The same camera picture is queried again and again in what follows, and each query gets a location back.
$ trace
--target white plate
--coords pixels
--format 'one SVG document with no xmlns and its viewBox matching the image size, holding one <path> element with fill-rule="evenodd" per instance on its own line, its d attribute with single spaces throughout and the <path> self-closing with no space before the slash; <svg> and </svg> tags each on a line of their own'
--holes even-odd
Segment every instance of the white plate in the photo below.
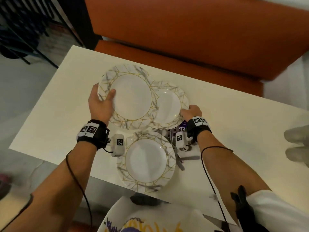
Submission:
<svg viewBox="0 0 309 232">
<path fill-rule="evenodd" d="M 189 109 L 189 100 L 184 91 L 168 81 L 154 81 L 151 87 L 159 96 L 159 110 L 149 126 L 157 129 L 172 129 L 180 125 L 184 121 L 180 110 Z"/>
<path fill-rule="evenodd" d="M 126 138 L 125 148 L 125 154 L 117 158 L 117 170 L 128 188 L 140 193 L 155 192 L 173 176 L 174 150 L 157 132 L 137 132 Z"/>
<path fill-rule="evenodd" d="M 116 89 L 110 121 L 124 129 L 146 127 L 158 111 L 158 95 L 152 83 L 148 72 L 136 65 L 122 64 L 108 70 L 99 83 L 98 96 L 105 99 L 111 89 Z"/>
</svg>

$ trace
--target wristband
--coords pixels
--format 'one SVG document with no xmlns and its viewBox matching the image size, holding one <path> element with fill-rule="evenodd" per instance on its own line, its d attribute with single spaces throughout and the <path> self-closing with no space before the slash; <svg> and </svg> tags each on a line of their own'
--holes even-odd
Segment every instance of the wristband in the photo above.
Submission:
<svg viewBox="0 0 309 232">
<path fill-rule="evenodd" d="M 86 141 L 94 144 L 97 150 L 105 148 L 108 141 L 109 129 L 99 120 L 90 120 L 76 136 L 76 141 Z"/>
<path fill-rule="evenodd" d="M 193 141 L 197 142 L 197 136 L 204 130 L 211 132 L 209 124 L 203 117 L 195 116 L 188 121 L 187 136 L 188 138 L 193 137 Z"/>
</svg>

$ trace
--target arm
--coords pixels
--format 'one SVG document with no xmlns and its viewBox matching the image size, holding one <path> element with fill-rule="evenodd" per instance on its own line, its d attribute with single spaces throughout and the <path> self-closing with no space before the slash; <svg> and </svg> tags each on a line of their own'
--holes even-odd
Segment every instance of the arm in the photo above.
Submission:
<svg viewBox="0 0 309 232">
<path fill-rule="evenodd" d="M 111 90 L 106 100 L 100 101 L 97 89 L 98 84 L 93 86 L 88 100 L 91 119 L 101 120 L 108 125 L 116 92 Z M 96 151 L 95 145 L 80 141 L 68 156 L 70 167 L 84 190 Z M 67 231 L 83 198 L 65 160 L 40 184 L 33 196 L 33 202 L 7 227 L 7 232 Z"/>
<path fill-rule="evenodd" d="M 189 110 L 183 109 L 181 114 L 186 121 L 195 116 L 202 116 L 201 110 L 196 105 L 191 105 Z M 201 132 L 197 137 L 197 141 L 201 151 L 210 146 L 224 147 L 209 131 Z M 238 221 L 235 212 L 236 206 L 230 192 L 237 193 L 238 187 L 241 185 L 245 187 L 248 195 L 259 190 L 270 190 L 251 167 L 229 150 L 223 148 L 206 149 L 203 152 L 203 161 L 226 209 L 236 222 Z"/>
</svg>

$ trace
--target plate center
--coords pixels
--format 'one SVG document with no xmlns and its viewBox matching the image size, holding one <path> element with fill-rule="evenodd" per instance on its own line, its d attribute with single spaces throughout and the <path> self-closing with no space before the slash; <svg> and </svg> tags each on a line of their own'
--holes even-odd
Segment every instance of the plate center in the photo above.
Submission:
<svg viewBox="0 0 309 232">
<path fill-rule="evenodd" d="M 131 74 L 115 79 L 111 89 L 116 89 L 114 108 L 120 116 L 137 120 L 145 116 L 151 107 L 151 91 L 146 82 Z"/>
<path fill-rule="evenodd" d="M 138 140 L 126 154 L 127 170 L 139 182 L 149 183 L 159 179 L 164 173 L 166 164 L 166 153 L 154 140 Z"/>
<path fill-rule="evenodd" d="M 159 89 L 157 91 L 159 111 L 154 118 L 158 124 L 167 124 L 175 120 L 179 115 L 181 104 L 178 96 L 169 89 Z"/>
</svg>

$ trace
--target orange seat cushion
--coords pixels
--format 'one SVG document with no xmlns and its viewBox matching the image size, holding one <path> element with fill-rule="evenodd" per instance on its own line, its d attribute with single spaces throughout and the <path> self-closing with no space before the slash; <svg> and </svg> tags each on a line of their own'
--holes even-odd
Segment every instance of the orange seat cushion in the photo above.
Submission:
<svg viewBox="0 0 309 232">
<path fill-rule="evenodd" d="M 247 77 L 204 68 L 110 41 L 100 40 L 95 48 L 95 51 L 160 68 L 198 80 L 207 81 L 245 93 L 260 97 L 263 96 L 263 83 Z"/>
<path fill-rule="evenodd" d="M 309 11 L 263 0 L 85 0 L 96 34 L 274 79 L 309 50 Z"/>
</svg>

